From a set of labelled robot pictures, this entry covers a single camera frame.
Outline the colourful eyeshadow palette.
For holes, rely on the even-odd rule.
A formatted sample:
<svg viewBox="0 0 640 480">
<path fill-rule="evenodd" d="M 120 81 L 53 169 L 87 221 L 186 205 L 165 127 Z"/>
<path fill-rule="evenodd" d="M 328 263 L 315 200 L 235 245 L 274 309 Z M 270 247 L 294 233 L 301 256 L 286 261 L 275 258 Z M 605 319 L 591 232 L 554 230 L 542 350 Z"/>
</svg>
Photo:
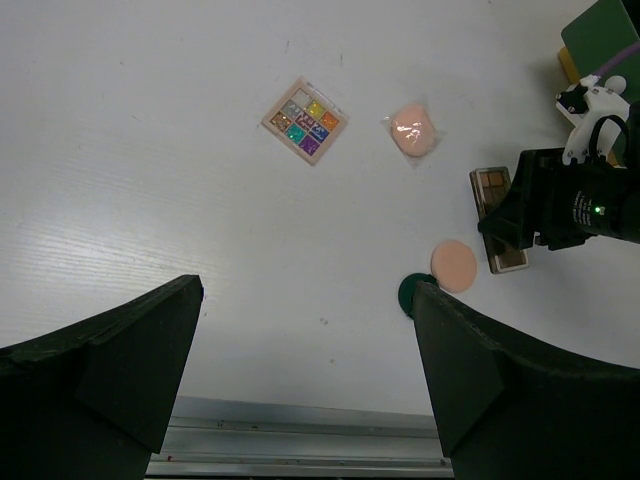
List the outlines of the colourful eyeshadow palette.
<svg viewBox="0 0 640 480">
<path fill-rule="evenodd" d="M 349 116 L 304 76 L 297 78 L 261 125 L 314 166 L 345 129 Z"/>
</svg>

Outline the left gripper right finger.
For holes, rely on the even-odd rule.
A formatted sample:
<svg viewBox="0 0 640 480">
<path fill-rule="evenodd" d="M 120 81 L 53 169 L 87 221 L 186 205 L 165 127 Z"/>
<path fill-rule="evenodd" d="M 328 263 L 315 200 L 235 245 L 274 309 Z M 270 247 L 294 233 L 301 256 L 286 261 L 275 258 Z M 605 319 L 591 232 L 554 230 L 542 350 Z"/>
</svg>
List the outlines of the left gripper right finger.
<svg viewBox="0 0 640 480">
<path fill-rule="evenodd" d="M 413 318 L 455 478 L 638 478 L 638 370 L 540 341 L 428 283 Z"/>
</svg>

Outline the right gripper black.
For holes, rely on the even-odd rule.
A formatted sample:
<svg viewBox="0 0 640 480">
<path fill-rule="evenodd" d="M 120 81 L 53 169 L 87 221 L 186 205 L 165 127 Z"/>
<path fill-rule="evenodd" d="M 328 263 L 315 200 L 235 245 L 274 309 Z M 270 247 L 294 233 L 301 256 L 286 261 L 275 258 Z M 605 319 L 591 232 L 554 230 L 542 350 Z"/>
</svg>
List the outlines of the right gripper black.
<svg viewBox="0 0 640 480">
<path fill-rule="evenodd" d="M 604 236 L 639 242 L 639 150 L 615 168 L 603 159 L 565 165 L 558 149 L 525 150 L 505 198 L 478 231 L 513 247 L 561 250 Z"/>
</svg>

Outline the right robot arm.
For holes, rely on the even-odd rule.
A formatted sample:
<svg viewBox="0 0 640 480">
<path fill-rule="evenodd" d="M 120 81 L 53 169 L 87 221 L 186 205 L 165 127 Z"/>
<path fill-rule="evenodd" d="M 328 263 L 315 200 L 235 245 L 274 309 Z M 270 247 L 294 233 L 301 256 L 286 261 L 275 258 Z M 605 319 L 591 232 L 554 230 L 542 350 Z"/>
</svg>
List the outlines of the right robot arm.
<svg viewBox="0 0 640 480">
<path fill-rule="evenodd" d="M 609 123 L 625 139 L 624 166 L 611 166 L 597 141 Z M 525 150 L 506 197 L 482 220 L 478 231 L 517 250 L 534 245 L 551 251 L 583 245 L 605 236 L 639 242 L 639 104 L 629 119 L 607 115 L 588 137 L 582 164 L 564 164 L 562 151 Z"/>
</svg>

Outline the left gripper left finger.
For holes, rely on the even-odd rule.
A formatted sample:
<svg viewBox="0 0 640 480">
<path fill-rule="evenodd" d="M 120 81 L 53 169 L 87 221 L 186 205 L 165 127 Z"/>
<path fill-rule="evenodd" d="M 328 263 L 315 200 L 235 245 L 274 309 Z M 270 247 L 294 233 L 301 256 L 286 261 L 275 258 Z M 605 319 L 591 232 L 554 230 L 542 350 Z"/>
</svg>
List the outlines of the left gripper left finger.
<svg viewBox="0 0 640 480">
<path fill-rule="evenodd" d="M 203 286 L 180 276 L 1 350 L 4 479 L 142 479 L 161 450 Z"/>
</svg>

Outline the green drawer box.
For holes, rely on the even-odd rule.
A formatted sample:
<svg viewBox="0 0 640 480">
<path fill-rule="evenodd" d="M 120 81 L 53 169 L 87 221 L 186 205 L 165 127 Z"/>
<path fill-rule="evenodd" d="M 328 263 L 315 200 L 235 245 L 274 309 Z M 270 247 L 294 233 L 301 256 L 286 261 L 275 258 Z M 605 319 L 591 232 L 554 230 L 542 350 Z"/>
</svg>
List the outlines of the green drawer box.
<svg viewBox="0 0 640 480">
<path fill-rule="evenodd" d="M 612 151 L 620 164 L 633 162 L 639 150 L 639 3 L 637 1 L 598 1 L 566 26 L 561 33 L 581 78 L 601 77 L 600 85 L 626 88 L 620 95 L 630 104 L 626 122 L 610 116 L 598 121 L 590 148 L 594 153 L 595 134 L 605 120 L 613 120 L 622 128 Z M 603 156 L 592 159 L 604 159 Z"/>
</svg>

